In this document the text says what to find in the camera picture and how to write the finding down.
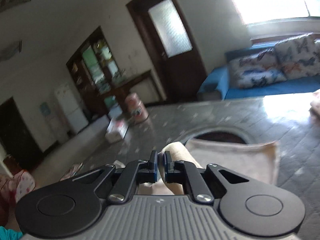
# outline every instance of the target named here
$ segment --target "pink bottle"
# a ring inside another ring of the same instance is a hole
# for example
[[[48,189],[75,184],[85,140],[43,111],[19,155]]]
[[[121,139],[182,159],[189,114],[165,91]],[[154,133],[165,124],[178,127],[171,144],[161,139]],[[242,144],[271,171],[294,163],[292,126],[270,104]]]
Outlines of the pink bottle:
[[[124,102],[127,104],[128,112],[133,116],[136,123],[143,122],[148,118],[149,113],[137,93],[128,95]]]

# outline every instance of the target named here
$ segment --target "patterned tablecloth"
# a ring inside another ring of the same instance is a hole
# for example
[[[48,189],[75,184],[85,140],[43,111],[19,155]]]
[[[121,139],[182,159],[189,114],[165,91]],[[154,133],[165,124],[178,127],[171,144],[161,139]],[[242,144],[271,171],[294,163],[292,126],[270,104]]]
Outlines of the patterned tablecloth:
[[[124,141],[99,147],[81,171],[114,160],[148,159],[151,150],[183,141],[195,130],[236,127],[257,143],[280,142],[278,186],[305,203],[299,236],[320,239],[320,120],[309,111],[311,100],[306,93],[149,107],[145,122],[130,127]]]

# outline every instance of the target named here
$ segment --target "wooden side table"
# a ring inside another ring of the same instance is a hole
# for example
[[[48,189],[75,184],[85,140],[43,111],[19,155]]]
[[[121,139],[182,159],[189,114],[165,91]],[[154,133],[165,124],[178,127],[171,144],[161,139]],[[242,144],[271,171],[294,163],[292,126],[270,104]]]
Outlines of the wooden side table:
[[[145,71],[141,74],[134,75],[134,76],[128,78],[127,80],[120,82],[119,84],[113,85],[113,88],[111,88],[110,91],[107,91],[107,92],[101,94],[100,98],[101,98],[101,100],[104,100],[105,98],[108,98],[110,96],[115,96],[122,111],[124,113],[126,113],[127,106],[124,103],[124,100],[130,94],[130,89],[146,79],[149,79],[151,81],[152,85],[154,86],[154,88],[156,90],[158,97],[160,98],[160,102],[163,102],[163,97],[161,96],[161,93],[160,93],[160,91],[156,85],[156,82],[151,74],[151,70]]]

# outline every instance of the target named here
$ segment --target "refrigerator door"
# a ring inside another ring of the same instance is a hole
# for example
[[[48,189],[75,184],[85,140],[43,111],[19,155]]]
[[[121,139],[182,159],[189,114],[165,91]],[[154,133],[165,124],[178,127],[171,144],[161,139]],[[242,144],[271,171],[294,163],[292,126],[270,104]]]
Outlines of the refrigerator door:
[[[81,108],[78,108],[71,114],[68,114],[67,119],[69,121],[70,128],[74,134],[77,134],[80,130],[82,130],[89,124]]]
[[[60,86],[54,93],[65,115],[69,115],[79,108],[79,104],[68,84]]]

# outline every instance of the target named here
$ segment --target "tissue box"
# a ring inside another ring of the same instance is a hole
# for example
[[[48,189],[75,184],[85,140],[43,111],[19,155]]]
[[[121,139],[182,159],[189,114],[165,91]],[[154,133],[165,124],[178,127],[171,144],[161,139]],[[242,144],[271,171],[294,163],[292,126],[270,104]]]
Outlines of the tissue box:
[[[125,120],[117,121],[113,118],[111,119],[110,124],[107,128],[105,137],[109,143],[120,141],[124,138],[127,129],[128,124],[125,122]]]

